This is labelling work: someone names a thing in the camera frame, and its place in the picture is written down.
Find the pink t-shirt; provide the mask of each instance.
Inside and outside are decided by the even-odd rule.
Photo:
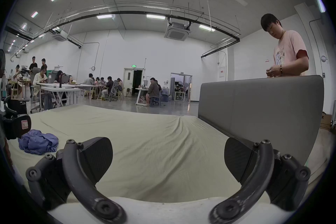
[[[285,31],[278,45],[274,48],[274,64],[286,64],[296,60],[296,54],[299,50],[307,52],[305,43],[296,31]]]

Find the black shirt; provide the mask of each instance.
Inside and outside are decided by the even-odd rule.
[[[37,63],[31,63],[29,66],[29,70],[32,70],[34,67],[37,67]]]

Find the man in pink t-shirt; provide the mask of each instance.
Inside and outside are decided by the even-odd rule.
[[[266,70],[267,77],[303,75],[309,68],[305,43],[296,31],[285,31],[280,21],[272,14],[261,18],[261,26],[272,37],[279,39],[274,48],[274,65]]]

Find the label sticker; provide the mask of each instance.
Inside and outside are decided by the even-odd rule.
[[[29,126],[28,126],[28,121],[21,121],[21,126],[22,126],[22,129],[28,129]]]

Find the black hair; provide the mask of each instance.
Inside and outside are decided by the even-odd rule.
[[[57,72],[56,79],[55,79],[57,82],[59,82],[59,76],[60,76],[60,74],[63,74],[62,70],[59,70]]]
[[[277,23],[279,21],[277,17],[275,17],[273,14],[267,13],[261,17],[260,23],[264,31],[267,31],[267,28],[271,25],[271,23]]]

